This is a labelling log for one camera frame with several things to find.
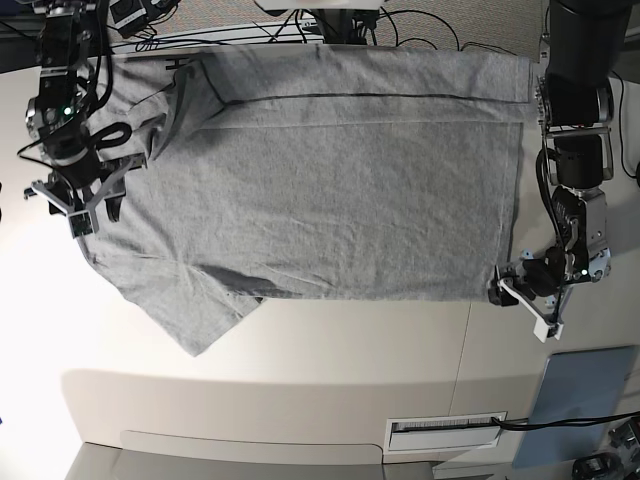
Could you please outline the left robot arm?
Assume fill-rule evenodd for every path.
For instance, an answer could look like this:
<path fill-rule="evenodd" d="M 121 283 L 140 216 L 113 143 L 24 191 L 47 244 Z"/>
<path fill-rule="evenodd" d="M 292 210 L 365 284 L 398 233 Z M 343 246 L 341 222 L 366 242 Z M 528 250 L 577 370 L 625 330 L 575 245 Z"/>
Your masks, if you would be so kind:
<path fill-rule="evenodd" d="M 607 204 L 601 185 L 614 176 L 609 76 L 625 43 L 632 1 L 552 1 L 545 16 L 547 63 L 536 81 L 542 146 L 535 174 L 555 243 L 494 270 L 492 304 L 521 304 L 545 327 L 560 330 L 572 287 L 610 269 Z"/>

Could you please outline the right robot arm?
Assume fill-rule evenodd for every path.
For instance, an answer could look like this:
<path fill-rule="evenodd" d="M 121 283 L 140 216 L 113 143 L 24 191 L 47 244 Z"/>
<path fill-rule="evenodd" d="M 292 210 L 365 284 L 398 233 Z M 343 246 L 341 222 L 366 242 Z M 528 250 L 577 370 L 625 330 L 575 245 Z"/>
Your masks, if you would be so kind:
<path fill-rule="evenodd" d="M 120 147 L 132 135 L 125 122 L 97 132 L 87 126 L 90 117 L 111 97 L 114 68 L 107 33 L 106 1 L 36 1 L 35 12 L 44 26 L 37 38 L 41 67 L 39 92 L 29 102 L 25 123 L 32 139 L 18 158 L 27 160 L 36 148 L 35 163 L 49 169 L 45 181 L 34 181 L 25 198 L 40 196 L 52 215 L 63 215 L 73 236 L 99 229 L 96 208 L 119 219 L 126 195 L 125 175 L 145 166 L 141 154 L 103 160 L 99 153 Z"/>

